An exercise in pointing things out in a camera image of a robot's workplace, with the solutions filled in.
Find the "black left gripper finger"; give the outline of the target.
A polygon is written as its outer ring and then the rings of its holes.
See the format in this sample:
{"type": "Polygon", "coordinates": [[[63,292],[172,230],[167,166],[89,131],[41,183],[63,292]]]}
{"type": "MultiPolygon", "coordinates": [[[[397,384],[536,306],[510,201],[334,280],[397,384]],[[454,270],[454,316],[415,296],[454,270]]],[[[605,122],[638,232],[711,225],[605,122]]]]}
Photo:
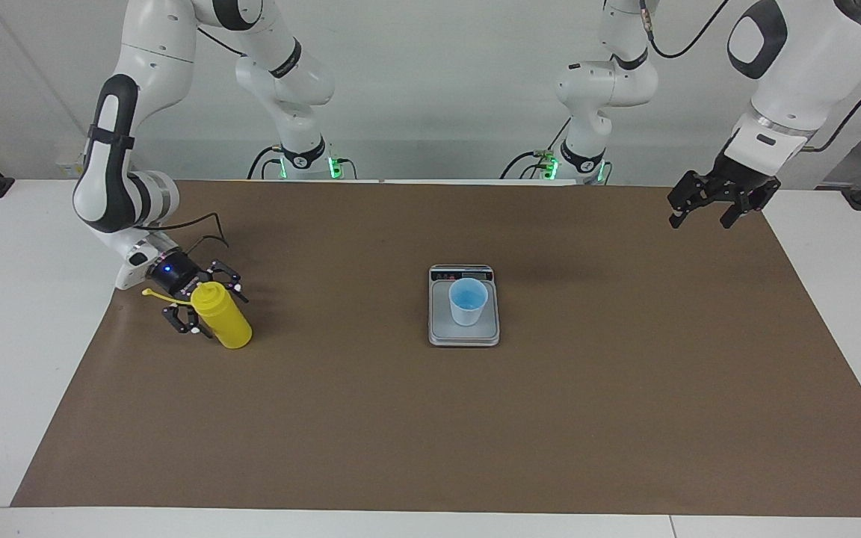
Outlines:
{"type": "Polygon", "coordinates": [[[724,229],[731,229],[742,215],[758,211],[763,196],[759,193],[732,193],[732,203],[721,215],[720,224],[724,229]]]}
{"type": "Polygon", "coordinates": [[[673,229],[678,229],[692,211],[714,202],[714,199],[707,194],[705,179],[697,171],[688,170],[670,190],[667,201],[673,209],[673,214],[667,221],[673,229]]]}

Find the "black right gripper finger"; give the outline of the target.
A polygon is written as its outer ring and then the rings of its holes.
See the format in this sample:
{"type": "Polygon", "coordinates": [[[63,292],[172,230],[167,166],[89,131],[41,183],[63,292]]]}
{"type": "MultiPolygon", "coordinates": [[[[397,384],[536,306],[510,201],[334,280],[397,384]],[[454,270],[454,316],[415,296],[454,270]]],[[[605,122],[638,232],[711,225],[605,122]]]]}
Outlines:
{"type": "Polygon", "coordinates": [[[233,297],[240,300],[240,302],[250,302],[248,297],[246,297],[242,291],[243,287],[241,285],[240,273],[237,273],[235,270],[230,268],[230,266],[226,265],[222,260],[212,260],[211,265],[206,269],[206,276],[208,276],[209,282],[217,282],[218,285],[224,286],[224,288],[229,291],[233,297]]]}
{"type": "Polygon", "coordinates": [[[163,309],[164,319],[180,334],[201,334],[212,337],[212,331],[205,326],[198,312],[191,304],[171,303],[163,309]]]}

